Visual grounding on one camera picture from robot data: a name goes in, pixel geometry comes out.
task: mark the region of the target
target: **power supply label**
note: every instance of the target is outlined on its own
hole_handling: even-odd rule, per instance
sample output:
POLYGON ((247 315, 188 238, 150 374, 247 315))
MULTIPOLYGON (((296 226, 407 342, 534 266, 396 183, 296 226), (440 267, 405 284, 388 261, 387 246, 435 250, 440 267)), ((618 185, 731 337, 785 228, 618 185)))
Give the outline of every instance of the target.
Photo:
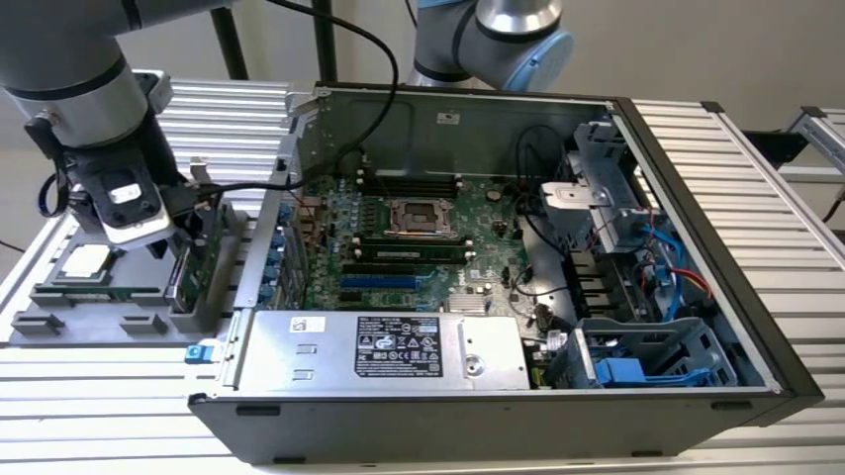
POLYGON ((361 378, 441 378, 437 317, 357 317, 356 338, 361 378))

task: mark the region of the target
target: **sticker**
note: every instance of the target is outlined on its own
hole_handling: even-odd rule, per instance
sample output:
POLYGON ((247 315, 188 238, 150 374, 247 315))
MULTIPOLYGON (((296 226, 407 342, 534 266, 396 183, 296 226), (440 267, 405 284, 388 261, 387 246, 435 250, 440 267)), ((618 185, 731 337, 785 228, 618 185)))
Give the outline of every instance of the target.
POLYGON ((291 318, 291 333, 323 333, 325 331, 325 317, 291 318))
POLYGON ((437 317, 359 317, 356 336, 355 373, 359 377, 443 376, 437 317))
POLYGON ((460 125, 460 114, 456 112, 437 112, 436 113, 436 123, 444 126, 458 126, 460 125))
POLYGON ((401 259, 407 259, 407 258, 419 258, 420 254, 417 252, 388 252, 388 251, 380 251, 376 252, 376 256, 379 257, 397 257, 401 259))

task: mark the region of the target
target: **circuit board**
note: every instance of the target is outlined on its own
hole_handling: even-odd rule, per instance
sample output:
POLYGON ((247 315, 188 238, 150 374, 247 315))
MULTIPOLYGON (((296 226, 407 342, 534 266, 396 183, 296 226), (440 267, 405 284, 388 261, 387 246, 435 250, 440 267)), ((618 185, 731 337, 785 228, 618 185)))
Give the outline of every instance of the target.
POLYGON ((530 315, 532 302, 514 292, 506 284, 510 279, 503 278, 503 273, 514 278, 528 264, 522 231, 515 229, 514 198, 503 188, 490 178, 464 177, 454 198, 399 200, 364 195, 349 179, 321 178, 307 189, 305 210, 300 213, 309 275, 304 308, 439 312, 448 310, 450 296, 482 294, 484 315, 530 315), (464 264, 419 264, 411 259, 413 288, 349 288, 341 283, 348 284, 344 268, 356 263, 352 240, 389 232, 397 202, 417 207, 441 204, 448 233, 471 240, 474 255, 464 264))

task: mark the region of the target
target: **cpu socket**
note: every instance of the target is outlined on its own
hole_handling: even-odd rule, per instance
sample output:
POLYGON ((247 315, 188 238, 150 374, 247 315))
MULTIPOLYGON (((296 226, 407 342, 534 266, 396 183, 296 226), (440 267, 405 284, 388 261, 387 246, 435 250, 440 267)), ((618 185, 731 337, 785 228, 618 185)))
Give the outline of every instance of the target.
POLYGON ((399 238, 455 238, 451 230, 446 200, 392 200, 391 225, 384 231, 399 238))

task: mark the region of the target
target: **motherboard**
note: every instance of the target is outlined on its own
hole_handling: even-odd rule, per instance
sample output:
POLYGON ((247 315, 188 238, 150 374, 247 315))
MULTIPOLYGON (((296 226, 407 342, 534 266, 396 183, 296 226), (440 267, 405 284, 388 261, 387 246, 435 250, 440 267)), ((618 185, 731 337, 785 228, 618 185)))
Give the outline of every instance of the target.
POLYGON ((321 178, 301 198, 304 308, 530 315, 511 282, 528 262, 508 186, 321 178))

